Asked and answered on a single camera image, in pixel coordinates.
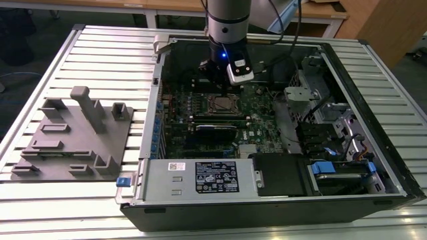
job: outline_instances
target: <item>warning label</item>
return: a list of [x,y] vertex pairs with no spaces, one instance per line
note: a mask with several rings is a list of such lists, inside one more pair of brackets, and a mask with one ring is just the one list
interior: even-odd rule
[[236,162],[196,162],[194,190],[198,194],[237,193],[238,179]]

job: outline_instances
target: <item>3d printed part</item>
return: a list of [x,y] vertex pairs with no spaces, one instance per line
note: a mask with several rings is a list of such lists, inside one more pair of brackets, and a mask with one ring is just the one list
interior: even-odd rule
[[122,102],[102,107],[85,86],[72,88],[70,98],[78,106],[45,100],[45,118],[11,168],[13,181],[116,180],[133,109]]

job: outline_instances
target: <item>aluminum extrusion table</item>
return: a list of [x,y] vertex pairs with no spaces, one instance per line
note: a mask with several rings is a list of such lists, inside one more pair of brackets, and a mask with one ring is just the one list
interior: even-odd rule
[[[200,31],[84,26],[72,30],[21,113],[0,144],[0,239],[113,239],[178,236],[185,239],[413,239],[427,237],[427,201],[377,212],[350,223],[140,232],[116,205],[113,182],[7,183],[38,122],[44,98],[69,99],[73,86],[88,86],[102,106],[134,108],[121,172],[137,168],[148,93],[153,77],[153,37],[201,36]],[[270,39],[250,34],[249,38]],[[427,116],[368,45],[356,40],[301,37],[328,42],[349,73],[400,156],[427,193]]]

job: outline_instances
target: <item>blue latch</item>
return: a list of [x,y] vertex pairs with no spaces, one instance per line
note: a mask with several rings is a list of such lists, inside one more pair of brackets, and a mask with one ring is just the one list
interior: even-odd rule
[[366,167],[368,167],[368,170],[370,171],[370,173],[376,172],[376,167],[373,165],[373,162],[368,162]]
[[313,174],[333,174],[334,167],[330,161],[316,161],[310,165],[310,170]]
[[129,177],[117,177],[114,181],[114,186],[117,188],[129,188],[130,187],[130,178]]

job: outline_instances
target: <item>blue tab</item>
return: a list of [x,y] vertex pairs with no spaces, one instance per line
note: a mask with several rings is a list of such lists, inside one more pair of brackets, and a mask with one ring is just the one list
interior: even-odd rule
[[130,178],[129,177],[117,177],[114,181],[114,186],[117,188],[129,188],[130,187]]
[[376,172],[376,167],[373,165],[373,162],[368,162],[366,167],[368,167],[368,170],[370,171],[370,173]]
[[313,174],[333,174],[334,167],[330,161],[316,161],[310,165],[310,170]]
[[332,149],[330,149],[330,148],[324,147],[324,150],[326,150],[328,154],[330,154],[332,156],[336,156],[336,152],[334,152],[334,151],[332,151]]

